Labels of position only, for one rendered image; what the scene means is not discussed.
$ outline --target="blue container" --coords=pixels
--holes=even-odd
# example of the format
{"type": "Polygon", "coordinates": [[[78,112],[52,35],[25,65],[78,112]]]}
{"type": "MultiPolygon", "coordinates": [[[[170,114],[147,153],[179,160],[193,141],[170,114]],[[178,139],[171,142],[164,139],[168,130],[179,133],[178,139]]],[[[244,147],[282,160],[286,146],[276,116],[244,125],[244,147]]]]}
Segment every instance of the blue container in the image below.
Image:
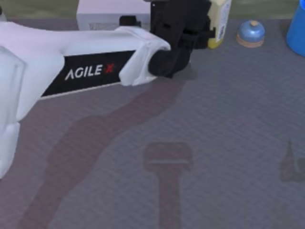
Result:
{"type": "Polygon", "coordinates": [[[291,21],[287,36],[288,46],[297,54],[305,56],[305,0],[300,0],[291,21]]]}

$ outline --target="tabletop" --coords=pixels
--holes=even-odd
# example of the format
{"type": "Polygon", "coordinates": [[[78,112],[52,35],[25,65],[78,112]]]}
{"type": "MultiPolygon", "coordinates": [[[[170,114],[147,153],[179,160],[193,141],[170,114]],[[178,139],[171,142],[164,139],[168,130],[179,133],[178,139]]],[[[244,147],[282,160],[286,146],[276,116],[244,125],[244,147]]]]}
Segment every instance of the tabletop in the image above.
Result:
{"type": "Polygon", "coordinates": [[[255,49],[241,22],[173,80],[39,101],[0,183],[1,228],[303,229],[305,59],[289,21],[261,21],[255,49]]]}

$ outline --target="cardboard box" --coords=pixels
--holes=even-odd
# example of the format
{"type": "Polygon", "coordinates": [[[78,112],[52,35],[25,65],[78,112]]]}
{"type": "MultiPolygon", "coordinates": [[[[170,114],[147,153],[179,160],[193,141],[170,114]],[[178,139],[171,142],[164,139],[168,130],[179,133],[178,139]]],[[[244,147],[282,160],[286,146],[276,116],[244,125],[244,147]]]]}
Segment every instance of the cardboard box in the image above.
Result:
{"type": "Polygon", "coordinates": [[[79,0],[77,23],[80,30],[114,29],[122,15],[136,15],[150,23],[150,3],[144,0],[79,0]]]}

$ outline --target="black bracket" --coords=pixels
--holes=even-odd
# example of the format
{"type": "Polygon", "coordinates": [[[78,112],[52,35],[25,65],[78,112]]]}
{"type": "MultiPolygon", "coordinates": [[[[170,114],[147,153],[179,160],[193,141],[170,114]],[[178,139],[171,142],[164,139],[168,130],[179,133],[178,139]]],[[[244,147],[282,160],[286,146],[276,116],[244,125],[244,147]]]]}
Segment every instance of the black bracket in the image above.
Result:
{"type": "Polygon", "coordinates": [[[205,49],[215,28],[210,31],[209,0],[158,0],[151,2],[151,33],[167,41],[170,51],[160,50],[148,69],[156,76],[172,78],[184,69],[194,49],[205,49]]]}

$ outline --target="white robotic arm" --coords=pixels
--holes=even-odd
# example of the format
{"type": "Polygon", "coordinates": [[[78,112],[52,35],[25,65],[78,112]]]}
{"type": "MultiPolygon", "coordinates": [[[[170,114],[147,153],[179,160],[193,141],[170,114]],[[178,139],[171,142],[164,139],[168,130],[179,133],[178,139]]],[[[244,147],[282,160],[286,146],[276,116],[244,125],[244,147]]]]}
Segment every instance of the white robotic arm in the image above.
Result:
{"type": "Polygon", "coordinates": [[[136,26],[114,31],[45,31],[0,22],[0,178],[12,164],[19,121],[42,97],[113,83],[149,83],[163,39],[136,26]]]}

